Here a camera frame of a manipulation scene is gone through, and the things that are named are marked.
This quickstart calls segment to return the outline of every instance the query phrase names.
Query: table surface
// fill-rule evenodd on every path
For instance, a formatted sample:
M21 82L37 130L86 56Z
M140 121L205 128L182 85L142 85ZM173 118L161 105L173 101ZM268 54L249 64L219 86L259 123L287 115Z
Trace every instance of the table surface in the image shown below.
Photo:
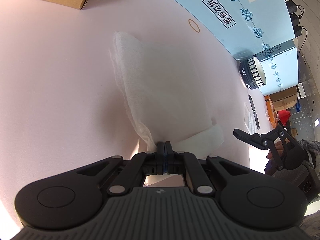
M114 31L188 49L212 122L223 130L217 155L249 166L248 145L232 134L246 130L248 93L259 132L271 129L260 91L243 85L236 60L174 0L89 0L81 11L0 0L0 16L0 204L19 227L14 198L23 186L112 155L130 158L136 149L110 60Z

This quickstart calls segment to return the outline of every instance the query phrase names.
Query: silver screw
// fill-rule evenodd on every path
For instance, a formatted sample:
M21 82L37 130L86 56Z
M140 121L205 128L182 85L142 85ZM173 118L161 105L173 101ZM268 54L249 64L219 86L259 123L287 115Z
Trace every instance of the silver screw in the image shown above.
M206 186L206 185L205 186L199 186L197 188L197 191L199 193L202 193L202 194L209 194L209 193L211 193L213 191L213 188L210 187L210 186Z
M124 191L125 191L125 188L124 188L123 186L121 186L121 185L114 185L114 186L111 186L111 187L109 188L109 191L110 191L111 193L118 194L118 193L124 192Z

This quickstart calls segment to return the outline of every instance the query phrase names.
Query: pen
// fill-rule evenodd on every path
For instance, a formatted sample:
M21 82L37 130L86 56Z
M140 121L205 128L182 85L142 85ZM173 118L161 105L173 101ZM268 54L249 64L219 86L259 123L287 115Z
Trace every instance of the pen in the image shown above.
M254 119L256 120L257 128L258 128L258 130L260 130L260 125L259 125L259 120L258 120L257 113L256 113L256 108L254 107L251 96L249 96L249 100L250 100L251 108L253 111Z

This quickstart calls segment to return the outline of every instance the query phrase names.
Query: red cloth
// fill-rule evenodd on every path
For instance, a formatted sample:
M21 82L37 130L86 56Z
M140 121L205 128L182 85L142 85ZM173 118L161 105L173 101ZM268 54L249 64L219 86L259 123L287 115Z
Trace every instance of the red cloth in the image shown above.
M291 116L291 113L287 110L282 110L278 112L278 117L283 125L287 123Z

